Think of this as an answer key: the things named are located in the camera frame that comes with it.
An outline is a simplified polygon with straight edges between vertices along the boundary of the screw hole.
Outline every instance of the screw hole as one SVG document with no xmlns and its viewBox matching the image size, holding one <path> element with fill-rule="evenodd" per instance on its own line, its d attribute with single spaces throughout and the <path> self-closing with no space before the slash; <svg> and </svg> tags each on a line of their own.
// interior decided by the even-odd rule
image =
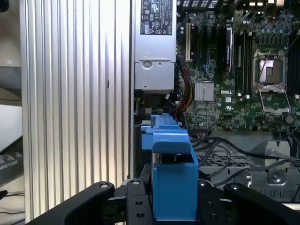
<svg viewBox="0 0 300 225">
<path fill-rule="evenodd" d="M 218 218 L 218 216 L 215 214 L 215 213 L 211 213 L 211 218 L 213 218 L 213 219 L 217 219 Z"/>
<path fill-rule="evenodd" d="M 142 212 L 139 212 L 136 214 L 136 217 L 138 218 L 143 218 L 145 216 L 145 214 L 143 214 Z"/>
</svg>

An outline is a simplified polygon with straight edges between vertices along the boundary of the wire bundle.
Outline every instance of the wire bundle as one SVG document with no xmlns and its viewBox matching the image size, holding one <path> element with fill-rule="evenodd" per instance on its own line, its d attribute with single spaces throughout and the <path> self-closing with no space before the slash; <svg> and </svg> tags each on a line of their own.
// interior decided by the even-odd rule
<svg viewBox="0 0 300 225">
<path fill-rule="evenodd" d="M 182 99 L 176 106 L 175 118 L 177 117 L 178 112 L 183 113 L 187 111 L 189 106 L 192 104 L 195 95 L 188 67 L 186 65 L 182 67 L 178 65 L 176 67 L 176 70 L 180 71 L 181 76 L 184 80 L 184 92 Z"/>
<path fill-rule="evenodd" d="M 269 166 L 253 166 L 253 167 L 243 168 L 243 169 L 239 170 L 238 172 L 234 173 L 233 175 L 231 175 L 230 177 L 228 177 L 227 179 L 225 179 L 221 182 L 215 183 L 214 186 L 216 186 L 216 187 L 228 183 L 229 181 L 231 181 L 235 177 L 241 175 L 244 171 L 248 171 L 248 172 L 265 171 L 265 170 L 269 170 L 273 167 L 283 165 L 287 162 L 292 163 L 297 168 L 298 172 L 300 173 L 300 168 L 293 162 L 292 158 L 290 158 L 288 156 L 283 158 L 283 157 L 267 156 L 267 155 L 252 153 L 252 152 L 246 152 L 246 151 L 242 150 L 241 148 L 239 148 L 238 146 L 234 145 L 232 142 L 228 141 L 227 139 L 221 138 L 221 137 L 207 136 L 207 137 L 197 141 L 197 145 L 200 144 L 200 143 L 206 143 L 207 146 L 201 147 L 201 148 L 194 147 L 195 151 L 207 150 L 208 149 L 208 151 L 204 155 L 204 158 L 200 162 L 200 166 L 204 165 L 204 163 L 207 161 L 209 155 L 212 154 L 212 152 L 214 151 L 214 149 L 217 146 L 223 148 L 224 150 L 226 150 L 226 152 L 228 153 L 228 156 L 229 156 L 228 161 L 223 165 L 223 167 L 220 170 L 214 172 L 213 174 L 208 175 L 208 178 L 211 178 L 213 176 L 216 176 L 217 174 L 220 174 L 224 169 L 226 169 L 226 167 L 231 162 L 231 153 L 230 153 L 230 151 L 227 148 L 225 148 L 224 146 L 219 145 L 220 143 L 224 143 L 226 145 L 229 145 L 233 149 L 237 150 L 239 153 L 242 153 L 243 155 L 246 155 L 246 156 L 255 157 L 255 158 L 262 158 L 262 159 L 276 159 L 276 160 L 279 160 L 278 162 L 275 162 L 275 163 L 273 163 Z M 300 191 L 300 183 L 298 185 L 298 188 L 297 188 L 295 194 L 291 198 L 291 202 L 295 202 L 295 199 L 296 199 L 299 191 Z"/>
</svg>

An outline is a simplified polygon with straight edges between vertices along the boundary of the white wall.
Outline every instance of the white wall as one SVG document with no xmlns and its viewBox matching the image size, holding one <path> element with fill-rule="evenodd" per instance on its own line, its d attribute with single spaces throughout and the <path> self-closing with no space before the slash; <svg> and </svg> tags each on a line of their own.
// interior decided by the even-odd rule
<svg viewBox="0 0 300 225">
<path fill-rule="evenodd" d="M 0 105 L 0 151 L 22 136 L 22 107 Z"/>
<path fill-rule="evenodd" d="M 20 67 L 19 1 L 10 0 L 7 12 L 0 13 L 0 67 Z"/>
</svg>

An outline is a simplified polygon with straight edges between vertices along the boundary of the cpu socket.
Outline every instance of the cpu socket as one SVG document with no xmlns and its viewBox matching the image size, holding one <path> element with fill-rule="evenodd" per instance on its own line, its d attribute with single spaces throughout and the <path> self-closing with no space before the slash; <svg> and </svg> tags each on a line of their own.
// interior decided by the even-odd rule
<svg viewBox="0 0 300 225">
<path fill-rule="evenodd" d="M 258 91 L 265 113 L 282 115 L 290 113 L 291 106 L 285 91 L 285 54 L 284 51 L 261 53 L 256 50 L 253 59 L 252 85 Z M 274 108 L 264 102 L 264 95 L 280 94 L 286 102 L 282 108 Z"/>
<path fill-rule="evenodd" d="M 256 88 L 258 84 L 281 84 L 285 86 L 285 67 L 283 50 L 278 53 L 261 53 L 257 49 L 253 59 L 253 87 Z"/>
</svg>

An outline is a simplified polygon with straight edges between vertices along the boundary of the blue plastic bracket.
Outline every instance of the blue plastic bracket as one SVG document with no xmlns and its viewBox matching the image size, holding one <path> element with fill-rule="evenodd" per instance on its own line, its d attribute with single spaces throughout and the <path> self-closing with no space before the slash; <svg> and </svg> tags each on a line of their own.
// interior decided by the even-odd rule
<svg viewBox="0 0 300 225">
<path fill-rule="evenodd" d="M 196 220 L 198 160 L 188 132 L 168 114 L 152 115 L 151 126 L 142 126 L 142 149 L 159 154 L 190 155 L 186 163 L 154 163 L 153 214 L 160 221 Z"/>
</svg>

